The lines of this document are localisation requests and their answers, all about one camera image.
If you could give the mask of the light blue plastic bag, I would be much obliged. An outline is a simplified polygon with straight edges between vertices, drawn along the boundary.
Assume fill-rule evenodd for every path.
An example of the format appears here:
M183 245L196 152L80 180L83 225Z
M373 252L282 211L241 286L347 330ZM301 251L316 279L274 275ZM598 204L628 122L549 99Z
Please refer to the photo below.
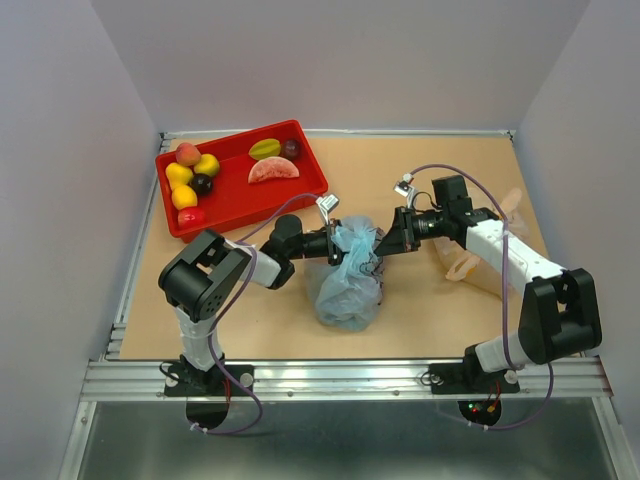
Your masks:
M383 300L384 261L374 250L383 237L369 217L346 217L332 235L345 252L342 262L305 263L307 297L322 325L360 332L375 320Z

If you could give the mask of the red apple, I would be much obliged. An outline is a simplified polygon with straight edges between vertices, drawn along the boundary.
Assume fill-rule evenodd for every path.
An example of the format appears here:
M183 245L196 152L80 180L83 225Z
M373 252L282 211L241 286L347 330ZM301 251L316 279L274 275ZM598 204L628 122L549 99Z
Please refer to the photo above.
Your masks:
M205 221L206 213L200 207L186 207L178 212L177 223L180 229L195 228Z

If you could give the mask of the orange mango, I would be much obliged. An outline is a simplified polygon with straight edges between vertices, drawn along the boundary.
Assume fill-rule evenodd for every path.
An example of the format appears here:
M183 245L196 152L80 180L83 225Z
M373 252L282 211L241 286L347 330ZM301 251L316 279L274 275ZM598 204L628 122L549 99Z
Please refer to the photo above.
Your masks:
M165 175L170 189L175 190L180 186L188 186L194 172L190 167L172 162L165 168Z

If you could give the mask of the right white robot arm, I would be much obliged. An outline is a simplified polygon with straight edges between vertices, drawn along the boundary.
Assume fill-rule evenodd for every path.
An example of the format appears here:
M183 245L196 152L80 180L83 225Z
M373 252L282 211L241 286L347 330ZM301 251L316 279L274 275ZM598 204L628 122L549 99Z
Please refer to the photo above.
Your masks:
M422 241L448 238L499 272L505 288L522 297L518 328L466 349L458 363L431 369L445 387L480 391L502 374L543 365L599 346L602 328L595 281L538 254L508 230L504 215L474 207L461 175L433 181L435 206L399 207L375 249L379 257L417 250Z

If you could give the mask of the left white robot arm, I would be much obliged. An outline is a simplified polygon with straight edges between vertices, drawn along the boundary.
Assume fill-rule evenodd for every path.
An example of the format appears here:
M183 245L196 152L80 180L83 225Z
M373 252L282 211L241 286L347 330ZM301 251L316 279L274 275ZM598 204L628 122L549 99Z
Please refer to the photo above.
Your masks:
M283 287L294 275L299 259L326 258L331 265L343 252L332 240L341 225L331 219L318 230L305 232L301 219L283 215L259 249L205 230L161 272L158 285L179 322L182 353L160 367L167 397L228 396L239 388L231 380L253 372L242 367L224 373L225 352L218 324L250 283L270 290Z

